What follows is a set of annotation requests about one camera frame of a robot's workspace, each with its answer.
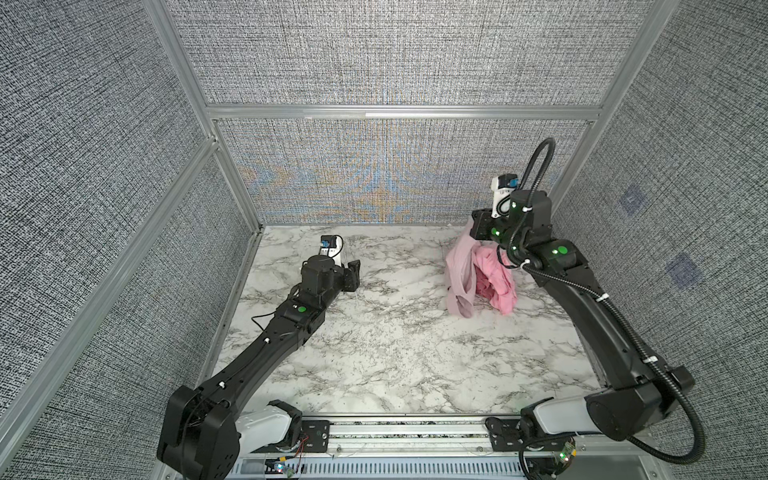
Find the bright pink cloth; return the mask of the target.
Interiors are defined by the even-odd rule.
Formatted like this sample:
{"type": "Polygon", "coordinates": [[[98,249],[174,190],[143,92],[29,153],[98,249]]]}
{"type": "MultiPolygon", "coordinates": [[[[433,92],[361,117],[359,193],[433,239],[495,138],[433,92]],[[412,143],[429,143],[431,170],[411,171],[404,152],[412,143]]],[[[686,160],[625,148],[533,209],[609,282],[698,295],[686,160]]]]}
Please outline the bright pink cloth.
{"type": "Polygon", "coordinates": [[[517,292],[511,270],[505,268],[497,256],[497,248],[478,246],[472,255],[476,274],[476,294],[489,301],[502,315],[513,313],[517,292]]]}

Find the pale mauve cloth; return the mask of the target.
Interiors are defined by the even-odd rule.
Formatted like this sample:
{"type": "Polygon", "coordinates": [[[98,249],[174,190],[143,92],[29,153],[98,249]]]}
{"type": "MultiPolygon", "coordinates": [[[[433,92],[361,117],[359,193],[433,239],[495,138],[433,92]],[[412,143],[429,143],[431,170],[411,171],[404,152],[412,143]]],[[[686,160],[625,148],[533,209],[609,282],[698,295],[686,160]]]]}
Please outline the pale mauve cloth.
{"type": "Polygon", "coordinates": [[[480,243],[470,235],[473,226],[474,220],[469,218],[445,257],[446,307],[450,314],[463,318],[473,317],[477,291],[474,255],[480,243]]]}

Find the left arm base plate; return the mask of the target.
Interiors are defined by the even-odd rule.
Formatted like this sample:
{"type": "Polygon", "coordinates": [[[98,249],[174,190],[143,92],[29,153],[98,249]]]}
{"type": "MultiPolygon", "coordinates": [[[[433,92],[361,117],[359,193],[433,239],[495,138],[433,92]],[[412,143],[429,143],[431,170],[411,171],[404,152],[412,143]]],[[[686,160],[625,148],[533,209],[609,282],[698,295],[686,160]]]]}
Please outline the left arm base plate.
{"type": "Polygon", "coordinates": [[[295,456],[302,448],[303,453],[327,453],[330,441],[328,420],[303,420],[300,427],[290,427],[286,437],[278,444],[264,444],[256,448],[252,434],[241,435],[242,454],[269,454],[275,456],[295,456]]]}

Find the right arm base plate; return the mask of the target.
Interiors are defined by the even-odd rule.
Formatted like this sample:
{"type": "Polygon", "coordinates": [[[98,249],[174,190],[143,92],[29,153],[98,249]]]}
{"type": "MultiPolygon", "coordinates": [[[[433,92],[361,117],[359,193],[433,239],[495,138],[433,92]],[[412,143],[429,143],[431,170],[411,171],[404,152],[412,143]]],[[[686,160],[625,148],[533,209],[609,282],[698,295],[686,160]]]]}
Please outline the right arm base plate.
{"type": "Polygon", "coordinates": [[[483,426],[493,452],[519,452],[526,446],[530,451],[560,452],[573,436],[555,439],[553,435],[539,432],[535,427],[524,427],[526,419],[514,416],[509,418],[486,417],[483,426]]]}

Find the aluminium front rail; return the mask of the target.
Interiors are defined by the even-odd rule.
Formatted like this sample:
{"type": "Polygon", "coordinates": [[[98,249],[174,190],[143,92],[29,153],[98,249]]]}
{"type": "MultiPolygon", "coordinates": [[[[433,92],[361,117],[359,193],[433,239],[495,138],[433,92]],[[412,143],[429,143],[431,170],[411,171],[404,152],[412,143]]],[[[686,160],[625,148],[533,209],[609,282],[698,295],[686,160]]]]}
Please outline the aluminium front rail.
{"type": "MultiPolygon", "coordinates": [[[[514,415],[305,414],[277,407],[236,420],[256,448],[278,444],[303,420],[328,420],[327,453],[237,455],[223,479],[668,479],[634,445],[576,433],[560,452],[493,452],[486,417],[514,415]]],[[[187,479],[163,464],[157,479],[187,479]]]]}

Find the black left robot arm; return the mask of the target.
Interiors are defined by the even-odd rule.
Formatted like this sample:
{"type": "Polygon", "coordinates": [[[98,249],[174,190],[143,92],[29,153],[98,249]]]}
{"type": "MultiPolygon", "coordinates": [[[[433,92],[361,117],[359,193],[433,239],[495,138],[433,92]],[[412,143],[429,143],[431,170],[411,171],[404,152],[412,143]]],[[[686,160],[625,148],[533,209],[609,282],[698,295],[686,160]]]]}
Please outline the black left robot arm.
{"type": "Polygon", "coordinates": [[[169,398],[157,458],[187,479],[223,479],[240,452],[236,420],[277,366],[303,346],[325,320],[341,292],[360,285],[360,262],[314,255],[302,264],[301,281],[254,340],[219,373],[169,398]]]}

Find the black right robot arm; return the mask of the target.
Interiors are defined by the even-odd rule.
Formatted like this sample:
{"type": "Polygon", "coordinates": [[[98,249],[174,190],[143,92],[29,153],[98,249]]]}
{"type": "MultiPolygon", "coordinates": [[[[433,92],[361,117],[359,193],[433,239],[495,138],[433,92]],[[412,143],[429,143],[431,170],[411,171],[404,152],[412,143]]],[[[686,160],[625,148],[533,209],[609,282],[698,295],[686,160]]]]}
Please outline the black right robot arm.
{"type": "Polygon", "coordinates": [[[638,434],[682,409],[694,451],[705,444],[702,422],[686,394],[694,385],[683,366],[672,367],[648,345],[599,285],[588,260],[570,240],[554,235],[551,201],[543,191],[514,191],[508,210],[478,209],[470,235],[494,242],[509,266],[531,275],[568,314],[603,373],[603,387],[581,397],[547,399],[523,411],[529,438],[598,433],[638,444],[638,434]]]}

